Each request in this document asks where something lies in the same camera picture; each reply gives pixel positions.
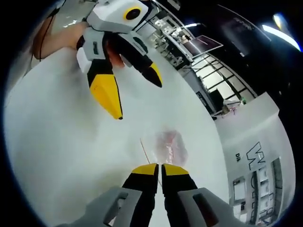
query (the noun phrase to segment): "dark background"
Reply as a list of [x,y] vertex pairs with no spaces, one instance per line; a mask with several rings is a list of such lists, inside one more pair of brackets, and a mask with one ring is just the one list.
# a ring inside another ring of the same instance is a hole
[[[296,165],[296,195],[294,202],[281,219],[279,226],[296,226],[299,223],[298,213],[300,210],[299,202],[302,201],[302,160],[299,155],[302,151],[302,76],[303,59],[302,54],[284,41],[270,36],[273,42],[270,44],[262,39],[258,34],[233,34],[233,37],[246,45],[247,55],[240,56],[239,49],[231,42],[230,38],[222,32],[220,20],[222,12],[219,12],[217,3],[226,6],[238,14],[242,15],[252,23],[260,25],[272,21],[275,13],[282,12],[289,24],[289,30],[294,39],[303,45],[302,26],[303,21],[302,7],[300,5],[282,5],[275,2],[259,1],[258,3],[248,4],[243,2],[239,5],[224,1],[212,1],[201,7],[194,0],[180,0],[181,9],[179,12],[174,10],[165,0],[160,0],[167,8],[177,15],[184,24],[203,23],[203,26],[191,29],[194,35],[206,35],[219,41],[224,45],[212,52],[213,55],[221,59],[233,70],[235,70],[247,83],[257,92],[262,94],[267,91],[280,108],[280,119],[286,129],[290,139],[295,165]],[[7,13],[6,18],[2,19],[2,58],[3,73],[1,77],[1,104],[4,99],[4,85],[7,79],[7,72],[12,64],[17,51],[21,48],[26,37],[31,33],[53,1],[6,1],[3,11]],[[0,138],[2,145],[1,174],[4,185],[4,206],[2,217],[3,226],[29,225],[39,226],[41,223],[34,216],[27,205],[22,192],[19,190],[12,175],[8,159],[6,157],[5,143],[3,134]]]

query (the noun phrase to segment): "plastic bag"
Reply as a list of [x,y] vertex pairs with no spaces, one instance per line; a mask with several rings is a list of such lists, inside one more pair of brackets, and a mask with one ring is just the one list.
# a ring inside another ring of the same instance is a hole
[[157,133],[154,153],[158,163],[184,166],[187,161],[187,150],[181,134],[176,130]]

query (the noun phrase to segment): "equipment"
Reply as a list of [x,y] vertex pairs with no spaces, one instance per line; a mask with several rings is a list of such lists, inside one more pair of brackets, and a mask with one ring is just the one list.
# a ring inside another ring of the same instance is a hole
[[115,118],[122,119],[122,104],[112,64],[106,51],[110,41],[127,66],[134,66],[148,81],[162,87],[159,70],[148,49],[132,29],[148,8],[139,0],[99,0],[86,21],[90,25],[77,44],[77,60],[87,74],[94,98]]
[[[147,227],[155,207],[158,164],[134,169],[122,188],[93,200],[80,219],[57,227]],[[206,188],[198,189],[188,172],[163,164],[162,190],[171,227],[249,227],[232,208]]]

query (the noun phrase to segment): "yellow ring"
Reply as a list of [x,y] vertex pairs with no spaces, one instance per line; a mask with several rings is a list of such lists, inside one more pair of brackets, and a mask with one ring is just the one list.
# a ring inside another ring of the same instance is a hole
[[124,13],[124,16],[123,16],[123,18],[124,18],[124,20],[128,20],[128,19],[126,19],[126,16],[127,16],[127,14],[130,12],[130,11],[132,11],[133,9],[138,9],[138,10],[140,10],[140,12],[141,12],[141,8],[140,7],[132,7],[132,8],[129,8],[127,11],[125,11],[125,13]]

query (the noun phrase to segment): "computer monitor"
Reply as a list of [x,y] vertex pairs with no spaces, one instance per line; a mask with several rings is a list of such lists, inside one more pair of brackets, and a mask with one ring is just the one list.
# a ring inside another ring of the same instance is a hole
[[183,45],[193,55],[193,58],[223,46],[221,43],[205,35],[194,38]]

